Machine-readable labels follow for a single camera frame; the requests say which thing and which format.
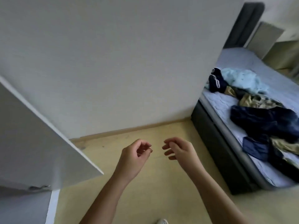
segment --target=bare arm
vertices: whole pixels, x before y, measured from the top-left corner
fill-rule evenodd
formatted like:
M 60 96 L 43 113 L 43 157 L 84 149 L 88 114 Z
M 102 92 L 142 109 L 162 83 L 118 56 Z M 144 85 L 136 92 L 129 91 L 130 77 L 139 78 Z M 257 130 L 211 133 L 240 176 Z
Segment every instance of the bare arm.
M 141 139 L 122 150 L 116 169 L 96 197 L 80 224 L 111 224 L 125 187 L 137 176 L 149 158 L 151 144 Z
M 248 224 L 243 214 L 202 166 L 193 145 L 181 138 L 164 141 L 165 155 L 176 160 L 195 184 L 213 224 Z

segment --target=mattress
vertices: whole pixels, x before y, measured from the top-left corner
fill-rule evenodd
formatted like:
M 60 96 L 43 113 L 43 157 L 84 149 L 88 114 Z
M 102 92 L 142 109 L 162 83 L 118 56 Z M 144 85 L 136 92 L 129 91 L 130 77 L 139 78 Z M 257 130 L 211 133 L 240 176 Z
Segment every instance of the mattress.
M 299 114 L 299 86 L 266 66 L 253 52 L 244 48 L 223 49 L 216 67 L 236 67 L 254 71 L 259 75 L 262 82 L 270 87 L 267 96 L 282 102 L 287 108 L 292 109 L 297 115 Z M 250 170 L 249 172 L 254 175 L 255 179 L 262 175 L 268 183 L 275 187 L 289 187 L 296 184 L 268 162 L 258 160 L 242 151 L 242 140 L 247 134 L 230 120 L 230 108 L 232 105 L 238 104 L 236 98 L 219 92 L 211 93 L 207 89 L 204 89 L 203 96 L 200 98 L 201 103 L 211 116 L 213 115 L 212 112 L 217 113 L 219 121 L 216 120 L 217 117 L 214 117 L 215 124 L 226 137 L 240 161 Z M 284 152 L 284 155 L 299 165 L 299 156 L 288 152 Z M 254 174 L 254 169 L 257 169 L 259 173 Z

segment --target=hand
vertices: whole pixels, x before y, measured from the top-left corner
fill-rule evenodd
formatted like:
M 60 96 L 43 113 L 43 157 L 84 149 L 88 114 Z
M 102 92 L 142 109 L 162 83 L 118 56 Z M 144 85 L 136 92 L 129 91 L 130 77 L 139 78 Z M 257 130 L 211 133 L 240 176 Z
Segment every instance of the hand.
M 164 143 L 165 145 L 162 149 L 166 150 L 170 148 L 164 155 L 174 154 L 174 156 L 169 156 L 168 158 L 170 160 L 177 160 L 189 176 L 198 169 L 204 169 L 191 142 L 174 137 L 166 139 Z
M 152 153 L 151 146 L 152 145 L 147 141 L 138 139 L 128 147 L 125 147 L 122 150 L 121 157 L 119 158 L 113 176 L 122 179 L 126 184 L 129 184 L 129 182 L 141 171 Z

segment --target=shoe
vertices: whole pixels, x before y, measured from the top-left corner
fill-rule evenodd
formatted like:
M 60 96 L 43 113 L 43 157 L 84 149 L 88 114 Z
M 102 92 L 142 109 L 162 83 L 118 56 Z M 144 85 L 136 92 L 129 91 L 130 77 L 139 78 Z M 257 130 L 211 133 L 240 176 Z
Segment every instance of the shoe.
M 166 219 L 160 219 L 157 224 L 168 224 Z

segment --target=person's left hand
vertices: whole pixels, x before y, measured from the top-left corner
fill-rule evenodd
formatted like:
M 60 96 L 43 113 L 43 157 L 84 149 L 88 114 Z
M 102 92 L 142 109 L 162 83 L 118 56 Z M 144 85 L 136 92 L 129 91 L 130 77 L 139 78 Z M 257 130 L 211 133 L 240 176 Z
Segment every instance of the person's left hand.
M 122 150 L 121 157 L 115 168 L 113 176 L 128 184 L 141 171 L 149 158 L 152 145 L 147 141 L 138 139 Z

